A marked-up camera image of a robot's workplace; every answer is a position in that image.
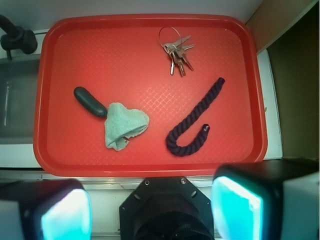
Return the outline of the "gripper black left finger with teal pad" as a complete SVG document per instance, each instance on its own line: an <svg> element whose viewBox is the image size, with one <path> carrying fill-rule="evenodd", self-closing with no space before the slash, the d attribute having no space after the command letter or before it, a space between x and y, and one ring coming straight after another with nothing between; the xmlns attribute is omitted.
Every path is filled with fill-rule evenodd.
<svg viewBox="0 0 320 240"><path fill-rule="evenodd" d="M76 179L0 185L2 240L90 240L91 199Z"/></svg>

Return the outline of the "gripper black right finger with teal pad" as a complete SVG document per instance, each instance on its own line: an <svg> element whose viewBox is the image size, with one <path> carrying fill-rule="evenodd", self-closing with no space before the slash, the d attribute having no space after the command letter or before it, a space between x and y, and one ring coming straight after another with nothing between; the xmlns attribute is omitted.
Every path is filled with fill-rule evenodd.
<svg viewBox="0 0 320 240"><path fill-rule="evenodd" d="M223 164L214 174L211 202L215 229L224 240L317 240L319 163Z"/></svg>

